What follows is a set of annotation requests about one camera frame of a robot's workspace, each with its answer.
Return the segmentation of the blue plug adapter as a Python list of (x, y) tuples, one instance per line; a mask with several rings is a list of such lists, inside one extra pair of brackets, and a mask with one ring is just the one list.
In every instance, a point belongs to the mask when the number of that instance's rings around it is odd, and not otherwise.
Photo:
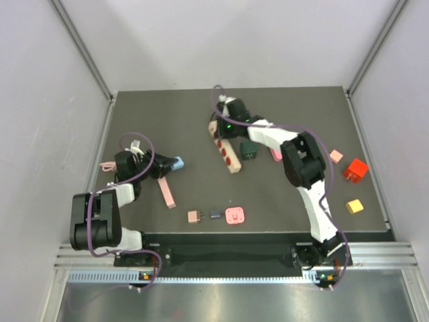
[(181, 157), (175, 157), (176, 161), (173, 165), (171, 165), (171, 170), (176, 171), (184, 167), (184, 161)]

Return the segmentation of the beige power strip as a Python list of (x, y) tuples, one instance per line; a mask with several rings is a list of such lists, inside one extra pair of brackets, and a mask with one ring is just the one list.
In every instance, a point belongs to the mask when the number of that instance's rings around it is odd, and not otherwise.
[(208, 124), (208, 132), (214, 140), (214, 144), (216, 145), (219, 153), (221, 154), (228, 171), (231, 174), (238, 173), (241, 170), (241, 162), (239, 161), (230, 141), (218, 138), (217, 121), (211, 121)]

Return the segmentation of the pink long power strip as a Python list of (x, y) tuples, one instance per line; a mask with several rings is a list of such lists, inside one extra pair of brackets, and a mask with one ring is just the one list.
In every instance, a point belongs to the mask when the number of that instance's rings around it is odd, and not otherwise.
[(176, 203), (170, 190), (168, 181), (166, 180), (166, 177), (158, 179), (158, 185), (162, 192), (167, 208), (173, 209), (174, 207), (176, 207)]

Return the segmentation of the dark green cube socket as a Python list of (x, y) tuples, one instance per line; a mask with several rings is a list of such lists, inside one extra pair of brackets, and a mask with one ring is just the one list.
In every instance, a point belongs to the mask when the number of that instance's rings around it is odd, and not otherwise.
[(255, 142), (241, 142), (239, 146), (239, 154), (242, 161), (254, 160), (257, 157), (258, 147)]

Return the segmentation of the pink triangular socket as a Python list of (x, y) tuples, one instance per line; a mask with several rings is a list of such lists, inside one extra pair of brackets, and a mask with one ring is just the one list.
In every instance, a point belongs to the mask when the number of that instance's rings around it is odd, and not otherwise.
[(269, 151), (270, 151), (271, 156), (273, 157), (275, 162), (281, 162), (282, 161), (282, 153), (281, 152), (274, 150), (272, 148), (270, 148)]

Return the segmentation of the small pink plug adapter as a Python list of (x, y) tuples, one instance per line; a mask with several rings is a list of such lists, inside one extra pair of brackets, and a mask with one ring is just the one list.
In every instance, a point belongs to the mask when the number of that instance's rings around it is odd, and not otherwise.
[(205, 214), (201, 211), (192, 210), (187, 212), (187, 222), (189, 224), (200, 223), (205, 218)]

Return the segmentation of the small purple grey plug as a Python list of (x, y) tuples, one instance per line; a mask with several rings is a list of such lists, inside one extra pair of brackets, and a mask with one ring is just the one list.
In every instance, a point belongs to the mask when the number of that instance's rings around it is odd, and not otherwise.
[(210, 211), (210, 218), (211, 219), (220, 219), (222, 217), (222, 211), (220, 210), (212, 210)]

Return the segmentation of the small pink usb plug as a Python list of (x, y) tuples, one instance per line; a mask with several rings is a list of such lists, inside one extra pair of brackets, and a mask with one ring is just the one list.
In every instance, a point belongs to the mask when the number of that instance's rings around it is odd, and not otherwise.
[(225, 210), (225, 220), (229, 225), (242, 224), (245, 221), (245, 212), (242, 207), (230, 207)]

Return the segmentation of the peach plug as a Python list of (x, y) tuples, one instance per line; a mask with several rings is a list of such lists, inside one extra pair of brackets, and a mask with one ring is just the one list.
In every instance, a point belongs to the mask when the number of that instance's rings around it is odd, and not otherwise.
[(332, 150), (329, 154), (330, 159), (335, 163), (338, 164), (343, 159), (343, 154), (340, 153), (337, 150)]

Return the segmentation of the red cube plug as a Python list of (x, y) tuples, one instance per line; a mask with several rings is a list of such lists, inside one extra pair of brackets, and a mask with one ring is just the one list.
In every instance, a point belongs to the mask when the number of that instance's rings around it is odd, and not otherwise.
[(343, 176), (353, 183), (358, 183), (366, 175), (368, 170), (369, 166), (366, 163), (355, 158), (343, 172)]

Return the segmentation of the yellow orange plug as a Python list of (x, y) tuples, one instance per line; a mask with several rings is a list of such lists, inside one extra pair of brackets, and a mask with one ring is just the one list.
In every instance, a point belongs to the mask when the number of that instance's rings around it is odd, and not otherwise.
[(364, 210), (364, 206), (361, 203), (361, 201), (359, 199), (355, 199), (352, 201), (349, 201), (345, 204), (347, 211), (351, 214), (354, 215), (362, 210)]

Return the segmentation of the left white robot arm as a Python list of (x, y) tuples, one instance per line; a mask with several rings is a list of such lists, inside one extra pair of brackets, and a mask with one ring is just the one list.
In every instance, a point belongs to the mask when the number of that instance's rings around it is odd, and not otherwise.
[(121, 224), (120, 208), (140, 197), (141, 182), (147, 178), (158, 181), (168, 208), (176, 206), (166, 175), (184, 166), (181, 158), (167, 157), (142, 151), (140, 141), (134, 140), (129, 148), (115, 154), (113, 162), (101, 164), (103, 171), (113, 171), (114, 181), (95, 193), (82, 193), (72, 198), (70, 245), (74, 250), (93, 249), (128, 251), (129, 258), (138, 266), (145, 266), (152, 250), (145, 246), (140, 231), (126, 229)]

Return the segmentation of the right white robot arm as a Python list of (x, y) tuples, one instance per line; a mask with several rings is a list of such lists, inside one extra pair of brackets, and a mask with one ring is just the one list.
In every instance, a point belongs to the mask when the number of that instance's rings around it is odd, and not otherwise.
[(330, 214), (326, 163), (319, 149), (323, 145), (316, 142), (317, 138), (308, 130), (290, 131), (258, 115), (252, 116), (238, 98), (220, 95), (214, 104), (214, 113), (218, 138), (243, 137), (282, 154), (286, 178), (298, 189), (310, 221), (314, 260), (320, 265), (329, 265), (342, 248), (344, 267), (347, 267), (351, 257), (349, 243)]

